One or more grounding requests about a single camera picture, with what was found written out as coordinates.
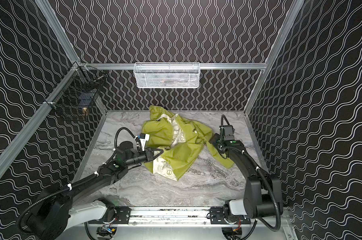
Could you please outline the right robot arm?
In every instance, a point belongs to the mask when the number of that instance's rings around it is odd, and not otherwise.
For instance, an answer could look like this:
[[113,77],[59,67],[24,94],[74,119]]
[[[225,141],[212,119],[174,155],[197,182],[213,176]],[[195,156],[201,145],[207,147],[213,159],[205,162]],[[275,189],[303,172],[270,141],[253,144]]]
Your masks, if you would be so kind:
[[233,161],[246,180],[243,198],[225,202],[224,219],[229,223],[239,223],[242,218],[254,219],[255,225],[261,222],[271,231],[279,231],[283,214],[280,179],[261,168],[244,144],[235,139],[234,128],[225,115],[221,116],[219,133],[214,134],[209,143],[221,157]]

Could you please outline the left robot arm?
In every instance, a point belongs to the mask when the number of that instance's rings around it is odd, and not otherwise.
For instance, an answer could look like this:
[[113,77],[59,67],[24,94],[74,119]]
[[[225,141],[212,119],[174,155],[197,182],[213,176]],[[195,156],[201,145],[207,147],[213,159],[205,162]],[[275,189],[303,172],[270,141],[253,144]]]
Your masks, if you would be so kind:
[[49,187],[43,190],[37,201],[20,214],[16,221],[17,229],[24,235],[36,236],[41,240],[56,239],[69,227],[69,222],[73,219],[70,210],[75,202],[113,185],[129,170],[150,163],[164,153],[163,149],[144,148],[141,143],[144,134],[135,136],[126,127],[118,129],[116,134],[119,135],[122,131],[128,132],[134,141],[118,144],[118,138],[115,137],[112,155],[93,174],[59,188]]

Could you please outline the green zip-up jacket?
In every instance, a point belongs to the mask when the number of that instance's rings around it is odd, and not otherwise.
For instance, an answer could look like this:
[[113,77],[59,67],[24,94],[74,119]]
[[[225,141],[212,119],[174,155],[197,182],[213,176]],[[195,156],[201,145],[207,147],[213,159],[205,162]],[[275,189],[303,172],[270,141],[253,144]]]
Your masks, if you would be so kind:
[[152,173],[178,181],[198,158],[204,147],[211,156],[229,169],[234,162],[222,156],[209,143],[213,130],[194,120],[181,117],[160,106],[150,106],[150,120],[142,126],[142,133],[149,135],[146,147],[164,152],[154,161],[145,163]]

